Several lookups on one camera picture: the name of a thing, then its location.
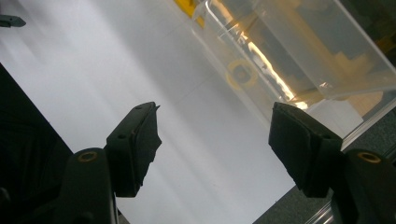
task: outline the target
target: clear plastic container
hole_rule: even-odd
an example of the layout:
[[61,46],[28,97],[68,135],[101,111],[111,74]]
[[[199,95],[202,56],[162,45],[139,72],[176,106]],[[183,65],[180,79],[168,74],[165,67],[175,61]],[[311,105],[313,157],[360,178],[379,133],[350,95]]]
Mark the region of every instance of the clear plastic container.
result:
[[[205,21],[200,38],[211,62],[264,122],[271,119],[273,103],[283,102],[333,131],[354,120],[336,131],[346,137],[395,104],[395,68],[338,1],[195,4],[192,18]],[[332,118],[329,110],[350,116]]]

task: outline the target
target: white surface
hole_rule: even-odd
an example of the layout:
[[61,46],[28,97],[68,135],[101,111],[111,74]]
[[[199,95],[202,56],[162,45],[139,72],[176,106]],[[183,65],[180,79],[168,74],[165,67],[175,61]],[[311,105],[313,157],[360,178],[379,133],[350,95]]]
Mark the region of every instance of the white surface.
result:
[[118,199],[131,222],[252,223],[294,185],[173,1],[0,7],[27,22],[0,29],[0,62],[72,150],[103,147],[135,105],[161,105],[163,144],[145,185]]

